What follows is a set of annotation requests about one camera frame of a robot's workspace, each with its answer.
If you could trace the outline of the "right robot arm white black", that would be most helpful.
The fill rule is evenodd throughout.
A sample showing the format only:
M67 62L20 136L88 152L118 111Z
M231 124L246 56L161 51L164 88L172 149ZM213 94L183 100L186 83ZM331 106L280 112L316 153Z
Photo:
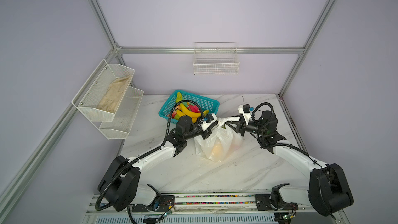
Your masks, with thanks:
M332 216L354 204L343 168L317 160L306 151L288 144L277 131L278 119L273 105L265 102L253 108L245 104L238 111L239 115L229 117L225 125L241 136L251 134L262 149L287 161L308 180L305 188L295 188L289 183L273 187L270 207L282 209L288 204L306 205L322 216Z

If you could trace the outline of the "pink fake dragon fruit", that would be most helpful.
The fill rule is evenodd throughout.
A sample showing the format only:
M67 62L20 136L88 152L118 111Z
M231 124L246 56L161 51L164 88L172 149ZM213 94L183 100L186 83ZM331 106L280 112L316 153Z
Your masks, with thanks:
M193 112L193 113L200 113L200 110L199 110L199 108L198 108L196 105L191 105L191 104L189 104L188 107L189 107L189 110L190 110L191 112Z

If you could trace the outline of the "white lemon print plastic bag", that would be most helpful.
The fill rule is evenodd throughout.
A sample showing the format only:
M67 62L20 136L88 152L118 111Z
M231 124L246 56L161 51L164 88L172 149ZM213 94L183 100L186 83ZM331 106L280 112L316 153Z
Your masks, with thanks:
M212 134L205 140L201 136L195 137L195 154L220 162L238 150L243 143L243 137L227 125L232 121L239 121L239 117L221 118L221 124L217 123Z

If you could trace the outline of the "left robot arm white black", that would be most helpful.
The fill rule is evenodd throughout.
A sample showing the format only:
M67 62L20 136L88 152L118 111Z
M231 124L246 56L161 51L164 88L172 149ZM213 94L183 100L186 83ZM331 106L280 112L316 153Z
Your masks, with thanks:
M170 129L170 123L169 119L165 138L160 145L141 155L130 158L118 156L112 161L97 188L96 211L113 207L119 212L131 204L145 206L150 211L157 210L161 194L151 184L141 184L141 175L180 154L186 148L187 140L197 136L208 138L218 121L215 114L208 114L200 116L196 123L190 117L183 116L173 129Z

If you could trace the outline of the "yellow fake banana bunch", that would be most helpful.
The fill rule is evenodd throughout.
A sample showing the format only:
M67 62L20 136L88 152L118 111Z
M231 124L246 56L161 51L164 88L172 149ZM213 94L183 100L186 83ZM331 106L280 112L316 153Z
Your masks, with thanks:
M196 123L200 117L201 113L193 113L189 110L188 104L185 105L184 103L181 103L175 107L175 112L176 116L182 117L182 116L188 116L192 119L193 123Z

